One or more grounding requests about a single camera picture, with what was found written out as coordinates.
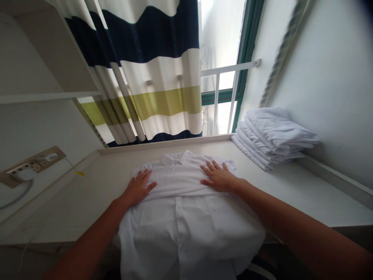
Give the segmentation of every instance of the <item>white table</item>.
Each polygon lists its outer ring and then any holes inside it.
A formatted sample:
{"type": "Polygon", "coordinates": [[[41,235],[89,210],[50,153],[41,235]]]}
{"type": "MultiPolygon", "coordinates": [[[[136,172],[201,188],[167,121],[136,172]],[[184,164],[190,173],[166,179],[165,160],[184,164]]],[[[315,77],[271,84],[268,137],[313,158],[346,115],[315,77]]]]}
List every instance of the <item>white table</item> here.
{"type": "Polygon", "coordinates": [[[373,224],[373,212],[297,163],[263,171],[230,140],[206,143],[179,141],[177,146],[141,149],[129,147],[102,154],[76,176],[57,195],[24,221],[3,244],[73,242],[124,191],[131,170],[143,163],[160,159],[164,153],[190,150],[233,159],[240,177],[261,190],[298,208],[330,227],[373,224]]]}

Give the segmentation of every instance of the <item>green window frame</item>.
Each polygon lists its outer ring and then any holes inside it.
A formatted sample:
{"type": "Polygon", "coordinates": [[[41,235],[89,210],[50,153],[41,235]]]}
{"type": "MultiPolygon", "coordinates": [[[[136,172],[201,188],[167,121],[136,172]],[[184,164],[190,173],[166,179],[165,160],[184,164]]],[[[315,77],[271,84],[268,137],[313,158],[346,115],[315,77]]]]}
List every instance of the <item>green window frame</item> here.
{"type": "MultiPolygon", "coordinates": [[[[251,62],[255,47],[256,35],[263,10],[264,0],[247,0],[242,24],[241,39],[239,44],[237,64],[251,62]]],[[[233,119],[232,131],[236,131],[240,116],[242,100],[246,87],[248,70],[241,70],[238,78],[236,113],[233,119]]],[[[233,88],[219,90],[218,103],[231,102],[233,88]]],[[[215,91],[202,93],[202,106],[212,105],[215,102],[215,91]]]]}

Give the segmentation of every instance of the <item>wrist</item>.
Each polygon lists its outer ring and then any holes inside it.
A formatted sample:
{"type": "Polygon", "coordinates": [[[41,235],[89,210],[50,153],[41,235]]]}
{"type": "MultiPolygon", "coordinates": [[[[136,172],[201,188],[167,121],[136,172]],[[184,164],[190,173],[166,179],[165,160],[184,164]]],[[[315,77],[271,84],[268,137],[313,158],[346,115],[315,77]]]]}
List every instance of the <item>wrist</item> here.
{"type": "Polygon", "coordinates": [[[126,210],[132,206],[129,199],[123,196],[120,196],[117,199],[113,200],[113,203],[119,205],[121,208],[124,208],[126,210]]]}
{"type": "Polygon", "coordinates": [[[251,184],[243,179],[243,178],[237,178],[235,182],[232,184],[233,193],[236,195],[239,195],[243,190],[247,189],[251,184]]]}

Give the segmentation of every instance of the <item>plug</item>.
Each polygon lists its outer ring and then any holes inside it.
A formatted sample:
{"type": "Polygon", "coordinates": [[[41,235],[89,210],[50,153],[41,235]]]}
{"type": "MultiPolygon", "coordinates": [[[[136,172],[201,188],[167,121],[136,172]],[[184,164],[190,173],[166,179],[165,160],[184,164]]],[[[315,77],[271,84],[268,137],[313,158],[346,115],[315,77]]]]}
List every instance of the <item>plug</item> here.
{"type": "Polygon", "coordinates": [[[32,169],[23,169],[15,174],[12,174],[14,178],[19,181],[25,182],[30,181],[36,177],[37,173],[32,169]]]}
{"type": "Polygon", "coordinates": [[[38,157],[36,159],[36,161],[38,163],[49,163],[53,160],[55,160],[56,158],[58,158],[58,155],[56,153],[53,153],[53,154],[45,154],[45,155],[42,155],[41,157],[38,157]]]}

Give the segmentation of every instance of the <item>hand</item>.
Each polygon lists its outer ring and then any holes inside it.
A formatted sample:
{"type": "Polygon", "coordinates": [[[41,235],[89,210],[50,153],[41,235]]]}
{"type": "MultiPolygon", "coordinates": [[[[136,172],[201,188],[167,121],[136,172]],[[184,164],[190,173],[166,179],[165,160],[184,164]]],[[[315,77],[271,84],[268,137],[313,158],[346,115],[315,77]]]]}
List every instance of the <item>hand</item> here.
{"type": "Polygon", "coordinates": [[[157,182],[153,182],[145,188],[151,173],[151,170],[145,169],[144,172],[140,170],[137,177],[132,177],[131,181],[129,181],[128,187],[120,196],[120,199],[124,200],[128,207],[138,204],[157,185],[157,182]]]}
{"type": "Polygon", "coordinates": [[[208,168],[203,165],[201,165],[201,168],[211,180],[201,180],[201,184],[212,187],[217,191],[233,192],[240,179],[229,172],[227,165],[223,163],[223,169],[221,169],[216,161],[213,161],[213,164],[209,161],[206,163],[208,168]]]}

